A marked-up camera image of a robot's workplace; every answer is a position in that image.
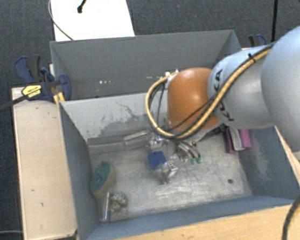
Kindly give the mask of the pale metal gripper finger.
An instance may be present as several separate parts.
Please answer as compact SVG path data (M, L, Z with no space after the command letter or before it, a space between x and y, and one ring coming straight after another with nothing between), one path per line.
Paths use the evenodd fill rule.
M163 184L170 183L172 177L178 172L178 167L173 161L162 164L161 167L161 182Z
M161 137L155 137L148 144L148 153L152 154L154 152L163 152L165 153L167 150L167 141Z

